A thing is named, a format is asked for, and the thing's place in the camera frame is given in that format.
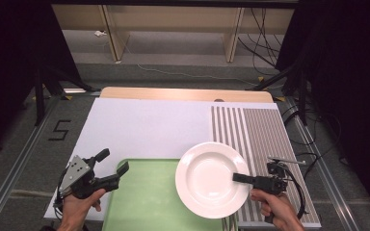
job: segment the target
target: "aluminum rail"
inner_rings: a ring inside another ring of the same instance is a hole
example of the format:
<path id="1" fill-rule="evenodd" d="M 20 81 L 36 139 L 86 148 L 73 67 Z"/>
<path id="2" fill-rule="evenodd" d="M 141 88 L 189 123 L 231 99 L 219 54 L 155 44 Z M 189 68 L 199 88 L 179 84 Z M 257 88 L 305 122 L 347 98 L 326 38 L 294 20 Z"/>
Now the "aluminum rail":
<path id="1" fill-rule="evenodd" d="M 50 4 L 296 9 L 323 0 L 50 0 Z"/>
<path id="2" fill-rule="evenodd" d="M 3 182 L 0 188 L 0 213 L 4 208 L 6 202 L 8 201 L 9 196 L 11 195 L 12 189 L 15 186 L 17 180 L 19 179 L 23 169 L 26 167 L 26 164 L 32 155 L 32 152 L 38 142 L 41 132 L 46 126 L 47 119 L 54 111 L 54 108 L 60 101 L 60 97 L 52 97 L 47 104 L 47 113 L 42 119 L 40 125 L 35 126 L 31 136 L 26 141 L 26 144 L 23 146 L 22 151 L 20 152 L 19 156 L 17 157 L 11 171 L 9 172 L 7 178 Z"/>
<path id="3" fill-rule="evenodd" d="M 288 107 L 291 108 L 290 110 L 294 111 L 296 104 L 291 97 L 287 97 L 287 104 Z M 294 121 L 304 141 L 308 143 L 310 143 L 310 141 L 313 141 L 313 137 L 311 136 L 308 128 L 306 126 L 303 126 L 302 122 L 297 116 L 295 117 Z M 321 152 L 315 142 L 313 142 L 307 148 L 310 152 L 317 154 L 319 157 L 321 156 Z M 320 174 L 320 178 L 323 181 L 324 187 L 329 194 L 332 205 L 334 206 L 344 229 L 348 231 L 360 230 L 358 224 L 354 219 L 353 212 L 346 203 L 341 191 L 338 189 L 338 186 L 335 183 L 332 174 L 323 158 L 320 158 L 317 161 L 317 171 Z"/>

